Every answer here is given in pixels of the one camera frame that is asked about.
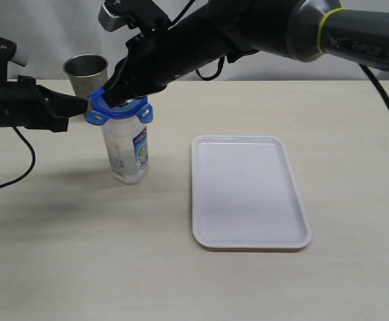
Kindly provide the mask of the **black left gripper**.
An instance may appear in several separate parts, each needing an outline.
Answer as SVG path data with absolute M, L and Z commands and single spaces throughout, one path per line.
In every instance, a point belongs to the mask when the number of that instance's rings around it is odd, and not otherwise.
M 77 96 L 62 94 L 37 85 L 31 76 L 18 76 L 17 83 L 29 89 L 33 100 L 24 102 L 26 117 L 23 127 L 28 130 L 67 132 L 69 118 L 87 112 L 88 101 Z

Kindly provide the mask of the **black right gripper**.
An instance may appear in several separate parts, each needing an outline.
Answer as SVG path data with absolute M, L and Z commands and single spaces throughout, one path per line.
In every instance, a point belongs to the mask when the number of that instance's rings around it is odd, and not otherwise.
M 209 24 L 179 23 L 159 45 L 120 60 L 104 84 L 103 99 L 113 108 L 159 93 L 167 85 L 221 57 L 221 37 Z

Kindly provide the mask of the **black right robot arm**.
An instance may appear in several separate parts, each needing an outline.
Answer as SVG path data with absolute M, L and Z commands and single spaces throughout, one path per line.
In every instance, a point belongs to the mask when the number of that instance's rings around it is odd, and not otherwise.
M 215 60 L 265 52 L 299 62 L 328 54 L 389 72 L 389 13 L 345 9 L 339 1 L 208 1 L 176 19 L 153 1 L 105 1 L 109 32 L 139 29 L 104 85 L 113 107 L 163 91 Z

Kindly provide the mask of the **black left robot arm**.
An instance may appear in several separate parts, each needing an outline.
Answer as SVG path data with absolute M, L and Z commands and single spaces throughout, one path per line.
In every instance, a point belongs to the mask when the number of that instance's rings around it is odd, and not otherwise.
M 25 67 L 28 55 L 15 42 L 0 37 L 0 128 L 65 132 L 71 117 L 87 112 L 88 101 L 37 83 L 32 76 L 8 79 L 8 63 Z

